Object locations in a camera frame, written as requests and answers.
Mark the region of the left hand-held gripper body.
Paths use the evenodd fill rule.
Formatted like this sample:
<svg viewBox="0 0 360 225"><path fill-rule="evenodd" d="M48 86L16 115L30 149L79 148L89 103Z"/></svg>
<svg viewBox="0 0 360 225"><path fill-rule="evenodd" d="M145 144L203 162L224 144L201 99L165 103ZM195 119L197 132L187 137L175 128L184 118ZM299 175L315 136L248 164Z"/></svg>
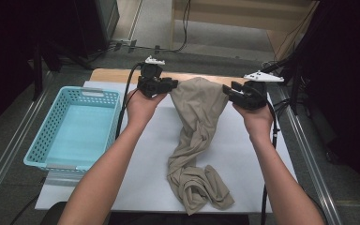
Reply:
<svg viewBox="0 0 360 225"><path fill-rule="evenodd" d="M148 98L161 94L160 90L161 79L160 75L163 71L161 65L164 65L164 60L157 60L152 56L148 56L141 67L141 75L138 78L137 88Z"/></svg>

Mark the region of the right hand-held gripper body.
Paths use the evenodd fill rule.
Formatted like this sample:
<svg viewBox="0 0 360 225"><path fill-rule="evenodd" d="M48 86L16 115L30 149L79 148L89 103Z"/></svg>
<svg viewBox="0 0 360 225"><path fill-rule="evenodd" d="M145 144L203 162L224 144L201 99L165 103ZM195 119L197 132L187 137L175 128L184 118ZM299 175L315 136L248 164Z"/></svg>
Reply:
<svg viewBox="0 0 360 225"><path fill-rule="evenodd" d="M267 83L281 83L284 81L283 77L277 77L261 71L245 75L244 78L247 79L247 81L244 82L246 91L236 91L242 94L244 99L242 101L234 102L234 104L251 111L258 110L266 105Z"/></svg>

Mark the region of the beige pants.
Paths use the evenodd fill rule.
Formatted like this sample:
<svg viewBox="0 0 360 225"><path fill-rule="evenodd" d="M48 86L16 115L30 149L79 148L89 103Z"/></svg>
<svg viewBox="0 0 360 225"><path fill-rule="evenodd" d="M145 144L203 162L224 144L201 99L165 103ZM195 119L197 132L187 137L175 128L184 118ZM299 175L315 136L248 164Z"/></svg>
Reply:
<svg viewBox="0 0 360 225"><path fill-rule="evenodd" d="M181 81L171 91L172 103L182 122L179 144L168 158L167 180L188 215L207 203L219 210L234 204L226 184L210 165L200 168L197 156L208 149L228 98L222 85L197 77Z"/></svg>

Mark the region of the light blue plastic basket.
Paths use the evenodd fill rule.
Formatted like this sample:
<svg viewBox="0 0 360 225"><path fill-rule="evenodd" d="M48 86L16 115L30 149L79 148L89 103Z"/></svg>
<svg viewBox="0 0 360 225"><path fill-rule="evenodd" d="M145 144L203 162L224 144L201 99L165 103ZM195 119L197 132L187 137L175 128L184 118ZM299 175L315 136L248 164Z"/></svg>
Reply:
<svg viewBox="0 0 360 225"><path fill-rule="evenodd" d="M113 143L120 111L115 90L62 87L23 163L44 171L88 171Z"/></svg>

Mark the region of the person's left hand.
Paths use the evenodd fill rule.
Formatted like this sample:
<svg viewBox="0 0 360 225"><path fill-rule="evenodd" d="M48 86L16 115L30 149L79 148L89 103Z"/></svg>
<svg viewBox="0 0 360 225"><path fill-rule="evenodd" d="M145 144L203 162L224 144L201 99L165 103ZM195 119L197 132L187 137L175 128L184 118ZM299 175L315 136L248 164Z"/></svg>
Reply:
<svg viewBox="0 0 360 225"><path fill-rule="evenodd" d="M166 97L166 94L158 94L154 97L146 97L138 89L128 93L127 119L130 125L146 126L153 117L158 104Z"/></svg>

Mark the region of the person's right hand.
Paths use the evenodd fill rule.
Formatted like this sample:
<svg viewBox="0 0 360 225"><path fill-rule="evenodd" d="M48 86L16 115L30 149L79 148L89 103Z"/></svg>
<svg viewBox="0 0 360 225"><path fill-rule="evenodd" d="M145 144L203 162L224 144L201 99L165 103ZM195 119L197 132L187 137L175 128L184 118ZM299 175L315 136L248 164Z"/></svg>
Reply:
<svg viewBox="0 0 360 225"><path fill-rule="evenodd" d="M245 127L251 137L267 138L269 136L270 128L273 123L273 117L267 106L254 111L243 109L235 104L232 106L243 117Z"/></svg>

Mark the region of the black slanted stand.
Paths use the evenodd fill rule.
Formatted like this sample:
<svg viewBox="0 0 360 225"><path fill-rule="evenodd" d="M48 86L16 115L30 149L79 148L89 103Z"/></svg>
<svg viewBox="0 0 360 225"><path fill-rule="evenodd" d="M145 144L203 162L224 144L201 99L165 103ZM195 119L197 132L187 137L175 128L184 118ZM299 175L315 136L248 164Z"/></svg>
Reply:
<svg viewBox="0 0 360 225"><path fill-rule="evenodd" d="M317 0L314 3L305 19L295 28L295 30L299 30L304 23L309 21L306 33L293 52L282 60L276 61L273 65L262 69L262 72L265 73L281 69L279 76L284 78L284 81L281 82L282 85L292 81L290 96L278 103L278 109L273 106L277 113L284 111L286 107L290 107L293 114L297 115L298 93L302 81L303 63L307 60L308 51L312 49L313 39L316 37L317 30L325 17L325 11L320 6L320 2L321 0Z"/></svg>

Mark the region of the light wooden furniture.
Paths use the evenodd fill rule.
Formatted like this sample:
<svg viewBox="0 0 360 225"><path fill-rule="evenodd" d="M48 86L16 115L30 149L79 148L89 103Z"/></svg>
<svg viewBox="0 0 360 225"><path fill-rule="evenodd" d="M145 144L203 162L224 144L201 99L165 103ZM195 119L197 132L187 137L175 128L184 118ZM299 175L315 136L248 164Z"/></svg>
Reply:
<svg viewBox="0 0 360 225"><path fill-rule="evenodd" d="M183 16L189 22L257 28L267 32L277 60L284 59L306 33L319 0L170 0L171 36Z"/></svg>

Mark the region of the dark cabinet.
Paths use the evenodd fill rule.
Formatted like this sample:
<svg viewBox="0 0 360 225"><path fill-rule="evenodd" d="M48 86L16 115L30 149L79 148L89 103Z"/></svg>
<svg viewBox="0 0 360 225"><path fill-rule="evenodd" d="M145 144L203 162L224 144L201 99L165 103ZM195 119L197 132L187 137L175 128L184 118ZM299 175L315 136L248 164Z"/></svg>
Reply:
<svg viewBox="0 0 360 225"><path fill-rule="evenodd" d="M85 56L109 48L120 19L117 0L74 0Z"/></svg>

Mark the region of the dark curtain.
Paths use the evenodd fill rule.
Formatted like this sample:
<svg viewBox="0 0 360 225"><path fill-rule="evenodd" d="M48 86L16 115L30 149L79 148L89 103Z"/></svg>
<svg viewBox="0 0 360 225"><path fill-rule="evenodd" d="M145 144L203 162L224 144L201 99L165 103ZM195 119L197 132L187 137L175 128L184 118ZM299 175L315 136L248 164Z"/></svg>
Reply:
<svg viewBox="0 0 360 225"><path fill-rule="evenodd" d="M35 80L28 64L39 54L52 70L61 67L53 25L65 0L0 0L0 115Z"/></svg>
<svg viewBox="0 0 360 225"><path fill-rule="evenodd" d="M360 0L322 0L307 94L334 131L326 146L360 174Z"/></svg>

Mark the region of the black tripod stand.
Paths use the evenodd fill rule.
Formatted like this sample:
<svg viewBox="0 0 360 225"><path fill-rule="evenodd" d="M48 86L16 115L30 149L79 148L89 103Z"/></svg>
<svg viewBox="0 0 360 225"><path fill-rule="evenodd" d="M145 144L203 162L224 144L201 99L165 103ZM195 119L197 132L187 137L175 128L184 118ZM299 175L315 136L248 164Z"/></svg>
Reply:
<svg viewBox="0 0 360 225"><path fill-rule="evenodd" d="M59 71L61 69L61 62L58 55L62 54L69 58L75 64L88 69L94 68L82 60L80 56L71 52L63 46L60 46L51 40L37 40L34 44L34 58L33 58L33 78L34 78L34 95L32 100L36 101L43 91L43 78L42 78L42 61L45 61L50 70Z"/></svg>

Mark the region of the person's dark-clothed lap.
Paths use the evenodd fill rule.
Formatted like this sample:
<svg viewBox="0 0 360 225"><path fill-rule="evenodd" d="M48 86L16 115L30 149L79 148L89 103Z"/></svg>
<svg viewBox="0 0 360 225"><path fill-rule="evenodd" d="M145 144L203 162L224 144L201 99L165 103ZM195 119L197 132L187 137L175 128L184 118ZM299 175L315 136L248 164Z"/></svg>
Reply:
<svg viewBox="0 0 360 225"><path fill-rule="evenodd" d="M248 215L111 213L108 225L249 225Z"/></svg>

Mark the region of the person's dark-clothed knee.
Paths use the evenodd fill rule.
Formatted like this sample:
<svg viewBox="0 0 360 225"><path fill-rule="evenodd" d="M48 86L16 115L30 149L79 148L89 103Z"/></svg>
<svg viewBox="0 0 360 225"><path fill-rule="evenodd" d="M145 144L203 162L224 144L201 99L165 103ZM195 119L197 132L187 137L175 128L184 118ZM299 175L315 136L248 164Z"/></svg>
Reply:
<svg viewBox="0 0 360 225"><path fill-rule="evenodd" d="M67 203L57 202L45 214L39 225L57 225Z"/></svg>

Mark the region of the metal frame rail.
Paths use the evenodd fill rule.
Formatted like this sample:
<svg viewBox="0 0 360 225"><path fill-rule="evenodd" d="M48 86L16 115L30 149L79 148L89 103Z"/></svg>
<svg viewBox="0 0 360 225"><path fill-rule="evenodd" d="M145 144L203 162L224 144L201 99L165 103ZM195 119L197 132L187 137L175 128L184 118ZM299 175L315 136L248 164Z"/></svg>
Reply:
<svg viewBox="0 0 360 225"><path fill-rule="evenodd" d="M343 225L337 207L335 206L335 202L324 181L323 174L310 147L308 138L302 128L299 117L293 114L293 110L290 107L288 107L285 112L292 126L295 138L299 144L300 152L307 165L307 170L317 194L319 206L325 215L327 225Z"/></svg>
<svg viewBox="0 0 360 225"><path fill-rule="evenodd" d="M45 172L23 164L23 157L66 76L44 75L44 90L33 101L34 87L27 87L0 116L0 223L13 220L35 202Z"/></svg>

